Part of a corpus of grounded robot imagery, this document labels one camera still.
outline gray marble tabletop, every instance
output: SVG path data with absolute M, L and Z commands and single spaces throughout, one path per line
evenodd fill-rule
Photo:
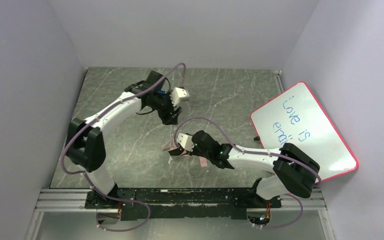
M 168 68 L 91 67 L 88 69 L 73 117 L 87 118 L 114 101 L 123 90 L 145 80 L 151 70 L 166 73 Z M 180 70 L 169 77 L 180 82 Z M 181 104 L 179 122 L 204 116 L 217 122 L 236 144 L 261 148 L 250 114 L 279 94 L 272 71 L 246 69 L 190 68 L 185 76 L 190 99 Z M 250 187 L 259 177 L 271 174 L 257 169 L 201 167 L 198 157 L 173 157 L 162 146 L 172 139 L 176 126 L 163 125 L 158 114 L 129 117 L 110 135 L 106 165 L 121 188 L 230 188 Z M 226 143 L 217 128 L 204 120 L 192 120 L 180 132 L 205 130 L 219 143 Z M 69 170 L 77 166 L 65 159 Z M 80 175 L 66 175 L 58 163 L 51 188 L 88 188 Z

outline whiteboard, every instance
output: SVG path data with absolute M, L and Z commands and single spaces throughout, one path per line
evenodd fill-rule
M 357 159 L 305 82 L 251 113 L 265 149 L 292 143 L 320 165 L 323 181 L 356 170 Z

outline pink border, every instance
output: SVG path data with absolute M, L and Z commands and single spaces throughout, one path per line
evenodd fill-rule
M 334 175 L 334 176 L 331 176 L 331 177 L 328 177 L 326 179 L 323 179 L 322 182 L 324 181 L 327 181 L 329 179 L 333 179 L 333 178 L 336 178 L 336 177 L 339 177 L 341 175 L 344 175 L 346 173 L 349 173 L 349 172 L 352 172 L 356 169 L 359 168 L 359 161 L 357 160 L 356 156 L 354 155 L 354 153 L 351 151 L 350 147 L 348 146 L 348 144 L 345 142 L 344 138 L 342 137 L 342 135 L 339 133 L 338 129 L 336 128 L 336 126 L 334 125 L 334 123 L 332 122 L 331 118 L 328 116 L 328 114 L 326 113 L 325 109 L 322 107 L 322 105 L 320 104 L 319 100 L 317 100 L 316 96 L 314 96 L 314 93 L 313 91 L 311 91 L 309 85 L 305 82 L 305 81 L 299 81 L 297 82 L 296 84 L 294 84 L 293 86 L 291 86 L 290 88 L 288 88 L 287 90 L 285 90 L 284 92 L 280 93 L 279 95 L 275 96 L 273 99 L 271 99 L 270 101 L 264 103 L 262 106 L 260 106 L 259 108 L 255 109 L 254 111 L 251 112 L 251 114 L 249 115 L 249 117 L 251 118 L 251 121 L 252 121 L 252 124 L 254 125 L 254 128 L 255 128 L 255 131 L 257 132 L 258 134 L 258 130 L 256 128 L 256 125 L 254 124 L 254 121 L 253 121 L 253 118 L 251 117 L 252 114 L 257 111 L 258 109 L 264 107 L 266 104 L 270 103 L 271 101 L 273 101 L 274 99 L 276 99 L 277 97 L 279 97 L 280 95 L 286 93 L 289 89 L 295 87 L 296 85 L 298 84 L 304 84 L 307 89 L 309 90 L 309 92 L 311 93 L 312 97 L 314 98 L 314 100 L 317 102 L 318 106 L 321 108 L 321 110 L 323 111 L 324 115 L 326 116 L 326 118 L 329 120 L 330 124 L 332 125 L 333 129 L 335 129 L 335 132 L 338 134 L 339 138 L 341 139 L 341 141 L 343 142 L 343 144 L 345 145 L 346 149 L 348 150 L 349 154 L 351 154 L 351 156 L 354 158 L 355 162 L 356 162 L 356 165 L 353 169 L 350 169 L 348 171 L 344 171 L 342 173 L 339 173 L 337 175 Z M 260 138 L 260 142 L 261 142 L 261 145 L 262 147 L 264 148 L 264 144 L 263 144 L 263 141 L 261 140 Z

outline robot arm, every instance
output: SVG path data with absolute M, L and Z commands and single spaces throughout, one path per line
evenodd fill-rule
M 158 112 L 164 125 L 176 125 L 178 116 L 182 112 L 179 103 L 189 97 L 188 92 L 179 87 L 175 87 L 169 92 L 162 91 L 162 82 L 153 91 L 141 97 L 127 100 L 116 107 L 114 104 L 138 94 L 153 84 L 163 75 L 152 71 L 145 81 L 140 81 L 127 87 L 124 92 L 113 103 L 102 109 L 100 112 L 87 117 L 86 119 L 74 118 L 68 127 L 66 144 L 77 134 L 80 129 L 95 120 L 98 121 L 90 125 L 68 149 L 67 156 L 70 160 L 85 171 L 90 181 L 104 194 L 111 197 L 117 196 L 117 184 L 111 179 L 107 167 L 105 166 L 106 151 L 105 145 L 109 136 L 117 126 L 125 119 L 136 114 L 144 107 L 150 107 Z
M 208 159 L 221 169 L 255 168 L 274 173 L 274 176 L 258 179 L 254 183 L 256 194 L 265 200 L 287 193 L 309 198 L 316 182 L 316 176 L 310 171 L 278 155 L 291 156 L 316 173 L 320 170 L 314 160 L 292 143 L 285 143 L 283 147 L 274 149 L 246 148 L 239 145 L 236 145 L 236 149 L 229 143 L 219 144 L 203 130 L 194 135 L 180 133 L 176 141 L 180 145 L 180 151 L 173 150 L 170 153 L 172 155 L 186 151 L 191 156 Z

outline table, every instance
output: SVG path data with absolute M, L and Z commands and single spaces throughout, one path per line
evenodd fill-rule
M 166 73 L 169 68 L 90 67 L 87 71 L 73 118 L 89 117 L 114 101 L 129 85 L 145 80 L 151 70 Z M 168 79 L 180 82 L 180 70 Z M 185 76 L 190 100 L 182 103 L 179 122 L 208 117 L 226 131 L 234 143 L 261 148 L 250 113 L 279 94 L 272 71 L 247 69 L 190 68 Z M 134 115 L 110 135 L 106 164 L 112 179 L 123 188 L 226 188 L 250 187 L 259 177 L 271 173 L 257 169 L 219 169 L 210 162 L 201 167 L 198 157 L 173 157 L 162 146 L 172 139 L 176 126 L 163 125 L 156 112 Z M 219 143 L 223 135 L 204 120 L 193 120 L 180 132 L 194 134 L 205 130 Z M 77 167 L 65 159 L 69 170 Z M 58 163 L 51 188 L 88 188 L 83 176 L 66 175 Z

